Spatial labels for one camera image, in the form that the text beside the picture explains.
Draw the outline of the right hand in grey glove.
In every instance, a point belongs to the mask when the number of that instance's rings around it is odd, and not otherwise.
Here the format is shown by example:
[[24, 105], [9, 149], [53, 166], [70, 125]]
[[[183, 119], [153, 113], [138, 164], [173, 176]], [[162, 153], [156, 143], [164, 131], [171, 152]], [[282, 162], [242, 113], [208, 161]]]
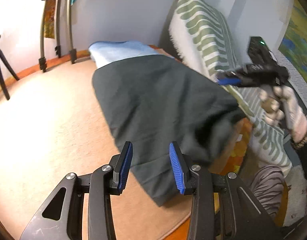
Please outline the right hand in grey glove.
[[265, 111], [265, 121], [276, 126], [285, 120], [287, 129], [295, 143], [303, 140], [307, 134], [307, 117], [301, 109], [294, 90], [288, 86], [260, 89], [259, 98]]

